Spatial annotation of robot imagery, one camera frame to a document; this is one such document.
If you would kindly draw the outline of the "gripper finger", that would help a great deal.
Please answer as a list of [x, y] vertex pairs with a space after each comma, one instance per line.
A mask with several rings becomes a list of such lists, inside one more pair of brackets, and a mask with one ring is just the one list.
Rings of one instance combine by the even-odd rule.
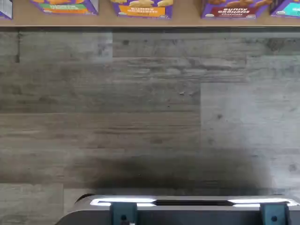
[[113, 202], [110, 206], [112, 225], [136, 225], [137, 204], [133, 202]]
[[289, 208], [286, 203], [263, 203], [260, 205], [263, 225], [288, 225]]

